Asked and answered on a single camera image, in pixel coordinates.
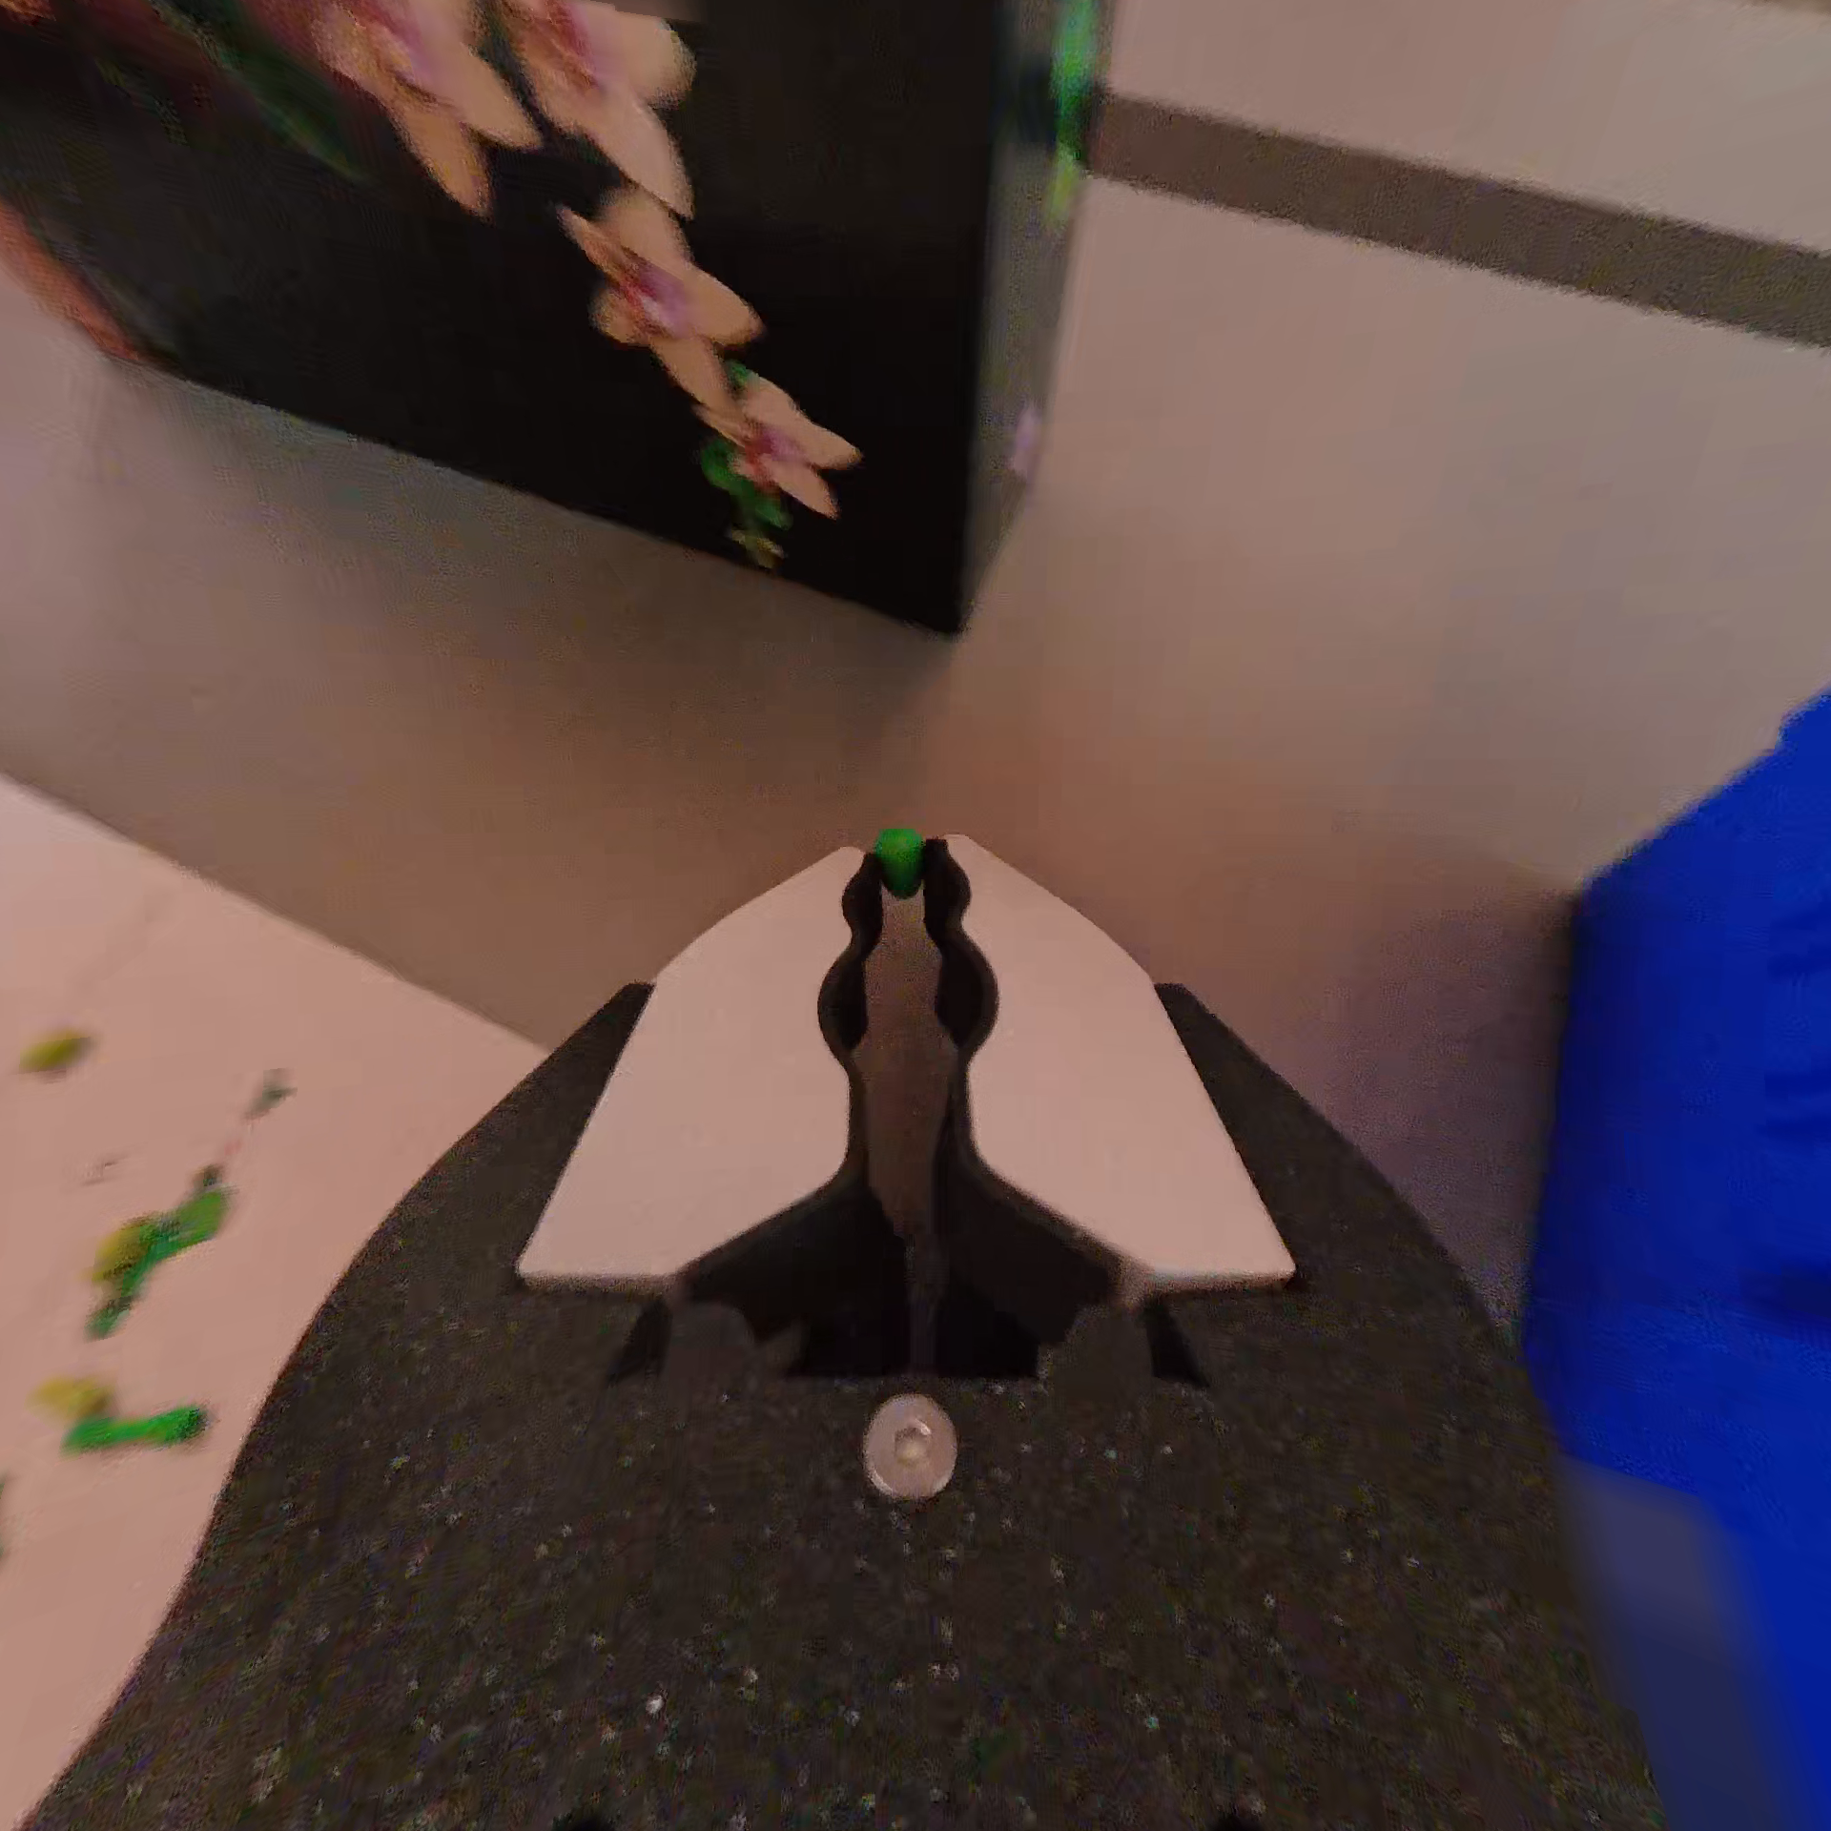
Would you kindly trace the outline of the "blue plastic bin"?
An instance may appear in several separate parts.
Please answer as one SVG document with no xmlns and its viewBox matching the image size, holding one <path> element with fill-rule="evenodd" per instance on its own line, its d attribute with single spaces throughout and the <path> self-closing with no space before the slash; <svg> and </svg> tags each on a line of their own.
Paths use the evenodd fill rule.
<svg viewBox="0 0 1831 1831">
<path fill-rule="evenodd" d="M 1826 695 L 1576 901 L 1523 1354 L 1665 1819 L 1826 1826 Z"/>
</svg>

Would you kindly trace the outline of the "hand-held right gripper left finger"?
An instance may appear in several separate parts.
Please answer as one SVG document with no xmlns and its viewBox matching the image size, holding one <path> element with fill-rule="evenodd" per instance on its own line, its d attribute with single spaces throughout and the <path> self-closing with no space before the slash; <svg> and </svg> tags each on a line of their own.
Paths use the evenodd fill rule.
<svg viewBox="0 0 1831 1831">
<path fill-rule="evenodd" d="M 880 859 L 838 846 L 661 969 L 517 1277 L 671 1308 L 838 1310 L 904 1277 L 870 1181 Z"/>
</svg>

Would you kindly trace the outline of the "black orchid print box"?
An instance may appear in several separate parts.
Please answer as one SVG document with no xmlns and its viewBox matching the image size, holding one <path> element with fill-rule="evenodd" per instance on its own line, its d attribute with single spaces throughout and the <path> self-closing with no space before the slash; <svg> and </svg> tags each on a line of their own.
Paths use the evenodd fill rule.
<svg viewBox="0 0 1831 1831">
<path fill-rule="evenodd" d="M 1109 3 L 4 3 L 4 227 L 229 397 L 957 634 Z"/>
</svg>

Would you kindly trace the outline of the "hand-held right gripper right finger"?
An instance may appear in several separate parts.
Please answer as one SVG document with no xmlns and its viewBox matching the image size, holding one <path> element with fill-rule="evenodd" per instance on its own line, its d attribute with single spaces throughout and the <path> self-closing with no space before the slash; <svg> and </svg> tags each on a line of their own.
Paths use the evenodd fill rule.
<svg viewBox="0 0 1831 1831">
<path fill-rule="evenodd" d="M 923 848 L 953 1047 L 934 1224 L 998 1311 L 1136 1311 L 1296 1264 L 1146 969 L 966 835 Z"/>
</svg>

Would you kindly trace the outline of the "green toy bar piece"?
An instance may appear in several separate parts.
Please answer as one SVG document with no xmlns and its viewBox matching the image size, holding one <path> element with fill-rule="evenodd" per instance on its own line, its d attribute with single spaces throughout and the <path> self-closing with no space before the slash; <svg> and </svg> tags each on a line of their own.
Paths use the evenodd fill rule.
<svg viewBox="0 0 1831 1831">
<path fill-rule="evenodd" d="M 207 1408 L 182 1404 L 155 1411 L 88 1410 L 65 1427 L 60 1451 L 67 1455 L 113 1450 L 175 1450 L 205 1435 L 211 1427 Z"/>
</svg>

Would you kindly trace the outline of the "grey desk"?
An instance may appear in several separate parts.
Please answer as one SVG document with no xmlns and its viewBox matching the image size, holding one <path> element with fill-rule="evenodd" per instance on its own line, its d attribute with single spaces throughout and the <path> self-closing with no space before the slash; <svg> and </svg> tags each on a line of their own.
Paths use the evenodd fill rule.
<svg viewBox="0 0 1831 1831">
<path fill-rule="evenodd" d="M 896 627 L 4 270 L 4 776 L 558 1044 L 963 829 L 1520 1306 L 1594 870 L 1826 687 L 1826 3 L 1128 3 L 1037 480 Z"/>
</svg>

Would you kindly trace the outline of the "open instruction booklet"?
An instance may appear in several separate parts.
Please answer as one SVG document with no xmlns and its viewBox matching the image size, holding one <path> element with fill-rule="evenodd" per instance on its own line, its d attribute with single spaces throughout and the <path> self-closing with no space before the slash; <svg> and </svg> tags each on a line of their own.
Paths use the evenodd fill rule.
<svg viewBox="0 0 1831 1831">
<path fill-rule="evenodd" d="M 352 1254 L 541 1059 L 525 1041 L 4 781 L 3 1817 L 118 1699 L 264 1399 Z M 93 1045 L 17 1072 L 56 1031 Z M 38 1383 L 207 1408 L 67 1455 Z"/>
</svg>

